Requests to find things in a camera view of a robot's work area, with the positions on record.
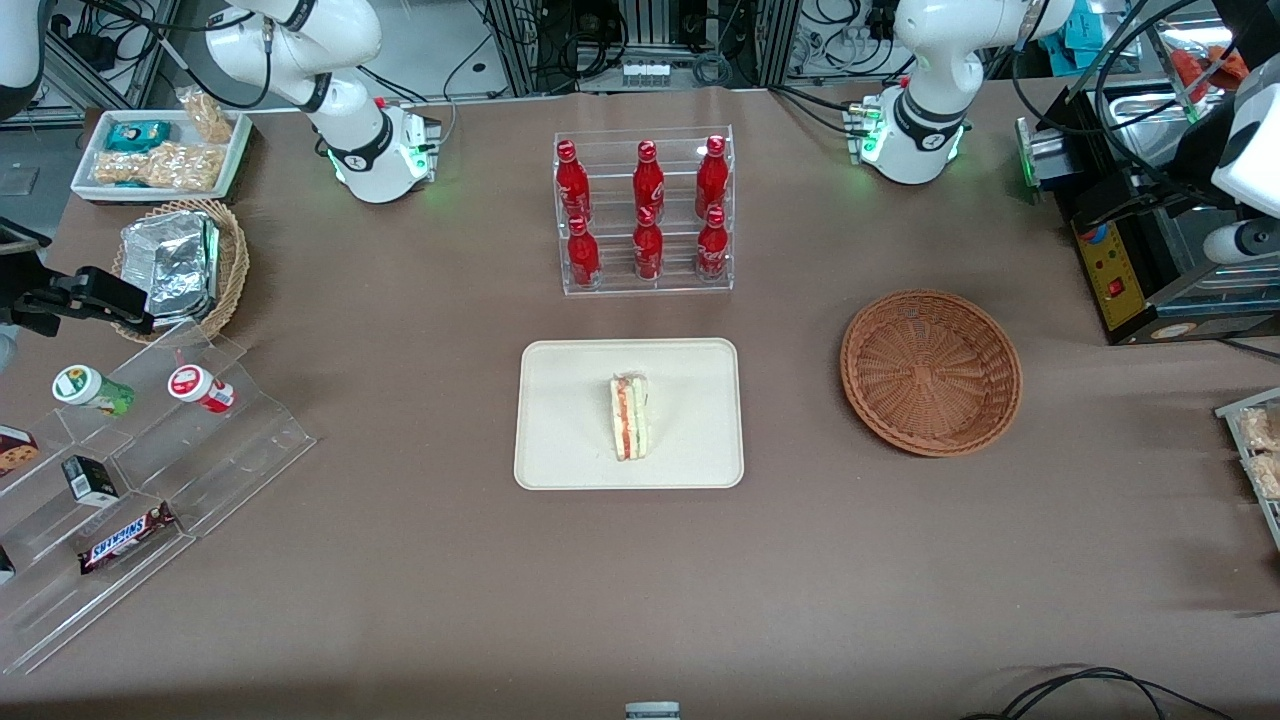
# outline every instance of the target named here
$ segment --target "white tray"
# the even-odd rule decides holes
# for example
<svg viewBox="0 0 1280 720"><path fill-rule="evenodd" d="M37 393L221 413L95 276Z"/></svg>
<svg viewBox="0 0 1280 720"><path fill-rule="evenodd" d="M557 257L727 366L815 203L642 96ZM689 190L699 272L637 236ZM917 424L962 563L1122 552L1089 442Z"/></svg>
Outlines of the white tray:
<svg viewBox="0 0 1280 720"><path fill-rule="evenodd" d="M93 179L93 163L97 154L106 146L106 136L115 123L131 123L141 120L168 120L172 127L169 140L186 145L204 143L196 124L187 117L186 110L108 110L97 120L93 135L84 143L84 155L81 156L79 167L72 178L72 192L95 202L169 202L173 200L218 200L227 197L230 192L232 181L236 179L236 170L239 169L244 147L248 146L248 135L253 129L253 120L248 113L223 110L228 122L232 123L232 138L227 143L227 160L218 173L218 182L209 192L191 192L172 187L118 187L102 184Z"/></svg>
<svg viewBox="0 0 1280 720"><path fill-rule="evenodd" d="M618 461L609 379L649 378L652 443ZM737 348L727 340L539 341L520 365L516 482L526 489L731 488L742 479Z"/></svg>

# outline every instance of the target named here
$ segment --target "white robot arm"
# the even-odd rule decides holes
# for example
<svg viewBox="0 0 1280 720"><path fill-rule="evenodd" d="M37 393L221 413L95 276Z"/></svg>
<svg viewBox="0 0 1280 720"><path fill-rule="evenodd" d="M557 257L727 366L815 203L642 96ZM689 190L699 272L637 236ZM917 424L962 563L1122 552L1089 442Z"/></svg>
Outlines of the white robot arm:
<svg viewBox="0 0 1280 720"><path fill-rule="evenodd" d="M905 184L938 177L982 87L975 51L1050 35L1071 8L1070 0L902 0L893 37L915 54L915 69L906 87L864 100L859 159Z"/></svg>
<svg viewBox="0 0 1280 720"><path fill-rule="evenodd" d="M1204 238L1204 255L1224 265L1280 255L1280 56L1249 73L1234 106L1231 133L1211 179L1267 217L1224 225Z"/></svg>
<svg viewBox="0 0 1280 720"><path fill-rule="evenodd" d="M210 18L243 23L205 33L214 61L233 78L261 85L307 114L329 145L338 179L366 202L388 202L434 173L422 118L379 108L355 67L381 47L381 26L366 0L234 0ZM433 128L438 137L438 128Z"/></svg>

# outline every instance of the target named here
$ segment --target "clear acrylic bottle rack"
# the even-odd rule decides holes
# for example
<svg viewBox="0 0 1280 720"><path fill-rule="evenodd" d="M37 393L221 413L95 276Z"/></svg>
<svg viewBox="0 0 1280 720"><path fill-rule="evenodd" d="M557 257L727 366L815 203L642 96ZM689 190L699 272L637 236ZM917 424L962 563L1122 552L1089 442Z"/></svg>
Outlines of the clear acrylic bottle rack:
<svg viewBox="0 0 1280 720"><path fill-rule="evenodd" d="M698 168L707 154L707 138L724 136L724 161L728 184L724 187L724 229L728 232L724 274L703 282L694 272L698 259L698 233L703 220L694 211ZM591 184L591 222L589 228L600 246L602 281L595 288L573 282L568 259L568 217L559 201L556 184L556 145L572 140L577 159L586 169ZM636 146L641 140L658 145L658 164L664 173L666 201L658 225L663 234L662 274L644 281L635 273L635 250L631 233L636 228L635 195L631 177L636 169ZM598 132L559 132L552 145L552 202L556 206L557 238L561 255L561 283L564 295L622 295L643 292L708 292L733 290L733 128L708 126L691 128L621 129Z"/></svg>

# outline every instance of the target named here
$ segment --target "cable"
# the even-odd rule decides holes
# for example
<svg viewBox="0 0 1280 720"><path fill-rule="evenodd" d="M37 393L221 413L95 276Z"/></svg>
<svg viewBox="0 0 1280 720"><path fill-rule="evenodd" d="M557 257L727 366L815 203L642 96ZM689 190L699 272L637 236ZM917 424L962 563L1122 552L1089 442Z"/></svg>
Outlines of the cable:
<svg viewBox="0 0 1280 720"><path fill-rule="evenodd" d="M484 24L489 26L489 29L493 31L499 37L506 37L507 40L515 42L516 45L524 45L526 47L538 45L538 20L536 20L536 17L534 15L532 10L529 10L529 9L522 8L520 5L515 5L515 9L517 9L517 10L525 10L526 13L529 13L529 22L531 22L534 24L534 36L530 37L530 38L521 40L521 38L517 38L517 37L512 37L511 35L507 35L507 33L504 33L504 32L502 32L502 31L498 29L498 22L493 17L493 5L490 5L488 0L485 0L484 9L481 9L480 5L476 5L475 0L467 0L467 4L471 5L471 8L475 9L476 14L480 15L480 22L483 22Z"/></svg>
<svg viewBox="0 0 1280 720"><path fill-rule="evenodd" d="M1059 675L1056 678L1044 680L1043 683L1037 683L1030 688L1027 688L1025 691L1019 693L1018 697L1015 697L1012 702L1005 706L1005 710L1001 712L975 712L972 715L965 715L961 720L1020 720L1024 715L1027 715L1027 712L1029 712L1033 707L1039 705L1050 694L1076 680L1120 680L1129 683L1143 693L1143 696L1147 698L1147 702L1155 711L1157 720L1166 720L1169 716L1166 715L1165 710L1160 706L1160 702L1157 701L1155 694L1156 692L1176 698L1187 705L1190 705L1192 707L1196 707L1198 710L1208 712L1210 715L1220 717L1221 720L1231 720L1231 716L1222 712L1221 710L1210 707L1203 702L1192 700L1179 692L1166 688L1165 685L1161 685L1158 683L1152 683L1151 680L1143 680L1140 678L1135 678L1129 673L1125 673L1124 670L1116 670L1115 667L1101 667L1101 666L1088 667L1078 673Z"/></svg>
<svg viewBox="0 0 1280 720"><path fill-rule="evenodd" d="M858 15L860 15L863 13L863 5L861 5L861 3L859 3L859 0L849 0L849 8L850 8L850 13L849 13L847 18L836 19L836 18L832 18L831 15L828 15L827 13L824 13L822 10L822 1L820 0L814 0L813 9L818 12L818 14L822 17L822 19L819 20L818 18L810 15L809 10L805 10L804 8L800 9L800 14L804 15L804 19L806 19L806 20L814 23L814 24L820 24L820 26L849 26L849 24L852 24L854 20L858 19Z"/></svg>
<svg viewBox="0 0 1280 720"><path fill-rule="evenodd" d="M177 29L180 32L212 32L215 29L227 29L229 27L236 27L253 15L253 13L250 13L243 18L237 18L234 20L227 20L223 23L201 26L201 27L178 26L178 24L156 22L150 18L143 18L140 13L133 12L132 9L122 4L119 0L81 0L81 3L84 3L84 5L88 8L96 8L99 10L111 13L113 15L119 15L122 18L133 20L141 26L145 26L147 29L151 31Z"/></svg>
<svg viewBox="0 0 1280 720"><path fill-rule="evenodd" d="M411 101L416 100L416 101L419 101L419 102L421 102L424 105L429 104L429 100L426 97L424 97L421 94L415 92L415 91L410 90L408 87L404 87L403 85L399 85L397 82L392 82L392 81L384 78L383 76L375 73L374 70L366 68L365 65L356 65L356 69L360 70L360 72L362 72L362 73L365 73L366 76L369 76L369 78L372 79L374 82L376 82L378 85L380 85L380 86L385 87L387 90L390 90L392 92L399 95L404 100L411 100Z"/></svg>
<svg viewBox="0 0 1280 720"><path fill-rule="evenodd" d="M1103 128L1073 128L1073 127L1068 127L1068 126L1064 126L1062 123L1059 123L1056 120L1050 119L1048 117L1044 115L1044 113L1039 111L1039 109L1037 109L1032 104L1030 99L1027 97L1027 92L1023 90L1023 86L1021 86L1021 83L1019 82L1019 78L1018 78L1018 60L1021 56L1023 56L1021 53L1014 53L1012 54L1012 63L1009 65L1009 69L1010 69L1009 79L1014 85L1014 94L1018 95L1018 100L1020 100L1021 104L1027 108L1027 111L1029 111L1037 120L1039 120L1041 123L1043 123L1046 127L1053 128L1053 129L1056 129L1057 132L1060 132L1062 135L1088 136L1088 135L1102 135L1102 133L1107 132L1107 129L1103 129ZM1178 105L1178 99L1176 97L1172 99L1172 100L1170 100L1170 101L1167 101L1167 102L1165 102L1165 104L1162 104L1162 105L1157 105L1156 108L1153 108L1151 110L1147 110L1146 113L1142 113L1140 115L1135 115L1133 118L1129 118L1128 120L1125 120L1123 123L1119 123L1119 124L1115 124L1115 126L1110 126L1108 129L1111 129L1111 131L1119 131L1119 129L1124 129L1124 128L1126 128L1129 126L1135 126L1135 124L1138 124L1140 122L1148 120L1148 119L1151 119L1151 118L1153 118L1153 117L1164 113L1165 110L1169 110L1174 105Z"/></svg>
<svg viewBox="0 0 1280 720"><path fill-rule="evenodd" d="M84 1L88 3L97 0L84 0ZM214 100L221 102L223 105L227 105L228 108L238 108L241 110L248 110L251 108L261 105L262 100L266 99L266 94L271 88L271 42L275 37L275 20L273 20L271 18L262 18L262 51L266 54L266 70L262 77L262 88L259 91L257 97L255 97L252 102L236 102L234 100L228 100L218 95L212 90L210 90L210 87L205 85L205 81L200 79L200 77L191 70L191 68L187 65L187 61L182 59L182 55L178 55L178 53L173 50L173 46L164 40L164 37L160 35L157 29L152 28L151 26L147 26L147 31L151 35L154 35L156 40L160 42L160 45L165 49L165 51L169 53L169 56L173 58L174 63L178 64L178 69L187 73L187 77L189 77L191 81L200 87L200 90L204 90L205 95L212 97Z"/></svg>
<svg viewBox="0 0 1280 720"><path fill-rule="evenodd" d="M444 78L444 87L440 88L440 92L444 94L444 100L449 104L452 111L449 113L449 127L448 129L444 131L444 135L440 136L440 145L439 145L440 147L444 147L444 143L449 141L449 136L453 135L453 128L458 126L458 104L454 102L452 97L449 97L449 82L453 81L453 76L458 74L458 70L462 69L462 65L466 65L467 61L471 60L471 58L475 58L476 53L479 53L480 49L484 47L485 44L489 42L490 40L493 40L493 36L486 35L485 38L480 41L480 45L476 45L475 50L467 53L467 56L463 58L462 61L458 63L453 68L453 70L449 72L448 77Z"/></svg>
<svg viewBox="0 0 1280 720"><path fill-rule="evenodd" d="M1162 12L1160 12L1160 13L1157 13L1157 14L1147 18L1146 20L1138 23L1132 31L1129 31L1129 35L1124 36L1120 40L1120 44L1116 45L1116 47L1117 49L1128 47L1138 37L1140 37L1148 29L1151 29L1152 27L1155 27L1156 23L1161 22L1164 18L1169 17L1170 14L1172 14L1172 13L1175 13L1178 10L1181 10L1183 8L1187 8L1188 5L1192 5L1193 3L1196 3L1196 0L1178 0L1172 5L1165 8ZM1266 5L1267 5L1266 0L1260 0L1258 9L1266 8ZM1249 18L1249 20L1252 22L1253 18L1257 17L1257 14L1258 14L1258 10L1254 10L1254 13ZM1120 58L1120 51L1117 50L1116 53L1112 53L1106 59L1106 61L1102 63L1101 68L1098 68L1098 79L1097 79L1097 82L1093 86L1093 111L1097 114L1100 122L1101 122L1101 119L1103 117L1106 117L1106 114L1103 111L1105 110L1103 102L1106 101L1106 97L1105 97L1105 95L1102 92L1102 88L1103 88L1103 86L1106 83L1107 77L1111 74L1111 68L1115 67L1116 59L1119 59L1119 58ZM1185 184L1175 182L1164 170L1157 169L1155 165L1152 165L1151 163L1148 163L1144 158L1142 158L1140 155L1138 155L1137 152L1134 152L1133 150L1130 150L1129 146L1124 143L1124 140L1120 138L1120 136L1115 135L1114 131L1106 131L1106 132L1103 132L1102 137L1107 141L1107 143L1111 145L1111 147L1115 149L1116 152L1119 152L1126 160L1129 160L1134 165L1137 165L1138 169L1140 169L1155 183L1164 184L1164 186L1166 186L1169 188L1172 188L1172 190L1178 191L1179 193L1181 193L1181 195L1184 195L1187 197L1190 197L1192 200L1196 200L1197 202L1203 202L1206 205L1215 206L1215 208L1219 205L1217 200L1215 200L1212 197L1208 197L1204 193L1202 193L1202 192L1199 192L1199 191L1197 191L1197 190L1194 190L1192 187L1188 187Z"/></svg>
<svg viewBox="0 0 1280 720"><path fill-rule="evenodd" d="M847 104L841 105L840 102L832 102L831 100L824 100L822 97L818 97L817 95L809 95L808 92L804 92L801 90L797 90L797 88L787 86L787 85L771 85L769 90L773 90L776 92L786 92L786 94L790 94L790 95L795 95L796 97L799 97L801 100L808 100L809 102L813 102L814 105L820 105L823 108L828 108L828 109L832 109L832 110L840 110L841 113L844 113L845 110L849 109Z"/></svg>
<svg viewBox="0 0 1280 720"><path fill-rule="evenodd" d="M777 90L774 90L773 87L771 87L769 90L773 90L777 94L778 97L781 97L781 99L786 100L787 102L791 102L792 105L795 105L797 110L800 110L805 115L809 115L810 118L813 118L818 124L820 124L823 127L827 127L827 128L831 128L831 129L838 132L840 135L845 136L846 140L850 138L850 137L867 137L867 133L864 133L864 132L849 132L847 129L845 129L845 128L842 128L840 126L836 126L836 124L832 124L832 123L827 122L826 119L823 119L822 117L819 117L817 113L814 113L809 108L805 108L804 105L801 105L799 100L796 100L795 97L792 97L791 95L788 95L786 92L777 92Z"/></svg>
<svg viewBox="0 0 1280 720"><path fill-rule="evenodd" d="M1245 352L1253 352L1253 354L1261 355L1263 357L1270 357L1272 360L1280 361L1280 352L1272 352L1270 350L1263 350L1261 347L1247 345L1247 343L1239 342L1239 341L1236 341L1234 338L1229 338L1229 337L1219 338L1219 342L1221 342L1224 345L1230 345L1231 347L1236 347L1239 350L1244 350Z"/></svg>

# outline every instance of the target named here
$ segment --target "foil-wrapped food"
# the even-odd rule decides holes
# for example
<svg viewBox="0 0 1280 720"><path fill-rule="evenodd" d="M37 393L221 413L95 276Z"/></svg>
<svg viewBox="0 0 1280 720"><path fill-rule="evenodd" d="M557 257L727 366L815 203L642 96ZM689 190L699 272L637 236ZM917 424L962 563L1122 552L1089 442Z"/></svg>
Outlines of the foil-wrapped food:
<svg viewBox="0 0 1280 720"><path fill-rule="evenodd" d="M216 306L218 234L198 210L142 218L120 232L120 277L146 291L157 328L202 320Z"/></svg>

